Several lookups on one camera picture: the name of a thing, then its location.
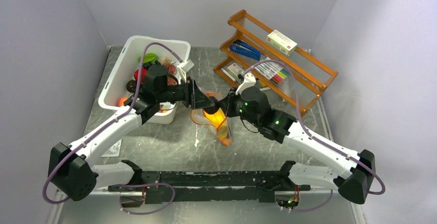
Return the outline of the clear zip bag orange zipper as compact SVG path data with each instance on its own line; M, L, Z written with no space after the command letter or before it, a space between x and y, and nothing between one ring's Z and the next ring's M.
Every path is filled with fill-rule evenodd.
M213 114L209 114L204 109L194 109L190 112L190 118L193 123L199 126L207 126L222 145L229 146L231 144L231 128L222 109L218 109Z

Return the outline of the yellow banana bunch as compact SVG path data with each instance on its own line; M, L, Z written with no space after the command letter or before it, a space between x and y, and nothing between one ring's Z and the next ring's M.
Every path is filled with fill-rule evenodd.
M221 126L228 126L227 117L225 116L224 112L221 109L218 109L213 114L209 114L205 110L203 110L203 115L208 120L208 122L211 124L210 130L213 132L213 134L215 136L216 136L217 130Z

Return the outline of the red apple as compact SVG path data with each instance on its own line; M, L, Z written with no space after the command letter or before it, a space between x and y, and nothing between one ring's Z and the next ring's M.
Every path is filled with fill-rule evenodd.
M143 83L145 80L145 74L147 73L147 69L143 68L141 70L141 74L139 74L139 70L136 70L133 74L133 77L135 79L135 81L138 81L138 79L140 79L140 82Z

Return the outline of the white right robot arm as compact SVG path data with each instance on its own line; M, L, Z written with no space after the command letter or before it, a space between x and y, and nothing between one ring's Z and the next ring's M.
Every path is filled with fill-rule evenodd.
M324 166L285 162L278 176L284 190L296 185L329 188L355 204L364 204L375 179L375 155L340 146L307 128L294 116L272 108L267 96L255 87L242 93L232 89L217 106L227 117L251 123L266 139L295 147L317 158Z

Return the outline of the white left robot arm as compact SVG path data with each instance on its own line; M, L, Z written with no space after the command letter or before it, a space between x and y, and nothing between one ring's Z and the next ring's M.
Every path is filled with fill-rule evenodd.
M47 181L43 186L43 197L47 202L49 183L62 190L69 199L79 201L94 189L121 185L130 191L138 190L143 183L141 169L130 161L111 165L97 165L100 156L127 133L142 126L159 110L161 103L182 102L191 109L212 108L214 100L206 96L195 81L187 78L178 85L168 85L170 76L161 64L150 66L138 92L96 129L72 142L58 143L50 154Z

